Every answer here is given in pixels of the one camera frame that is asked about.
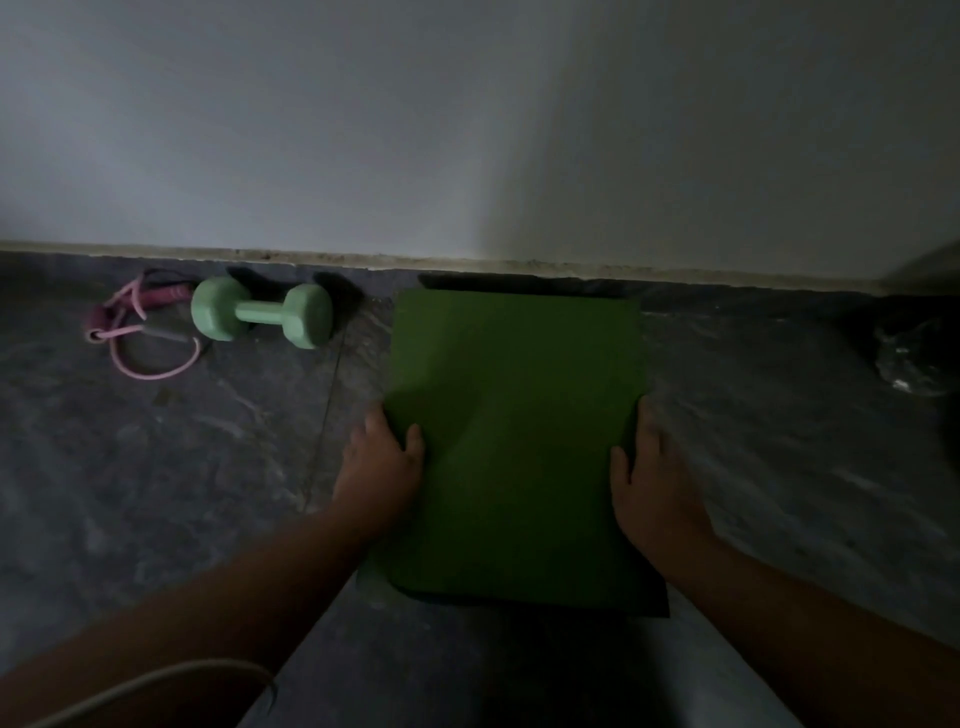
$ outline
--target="white wall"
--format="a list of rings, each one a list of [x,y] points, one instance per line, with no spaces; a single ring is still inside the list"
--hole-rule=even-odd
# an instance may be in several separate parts
[[[874,279],[960,237],[952,0],[0,9],[0,238]]]

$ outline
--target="dumbbell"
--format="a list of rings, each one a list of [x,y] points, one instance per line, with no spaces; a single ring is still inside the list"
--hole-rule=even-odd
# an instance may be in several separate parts
[[[201,334],[217,341],[232,341],[247,324],[273,324],[283,327],[283,335],[301,349],[316,349],[333,328],[333,302],[314,283],[291,288],[283,303],[270,303],[253,301],[236,279],[207,279],[193,292],[190,315]]]

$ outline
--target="green mat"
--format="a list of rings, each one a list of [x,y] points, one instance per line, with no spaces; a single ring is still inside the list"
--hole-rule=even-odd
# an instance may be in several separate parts
[[[628,302],[411,290],[396,304],[397,432],[423,428],[423,488],[372,558],[396,587],[666,616],[660,575],[613,519],[610,446],[644,390]]]

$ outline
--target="dumbbell handle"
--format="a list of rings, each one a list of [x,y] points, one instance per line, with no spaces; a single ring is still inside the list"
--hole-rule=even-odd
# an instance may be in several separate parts
[[[236,305],[235,315],[240,321],[246,321],[248,324],[280,325],[283,323],[281,309],[280,303],[241,301]]]

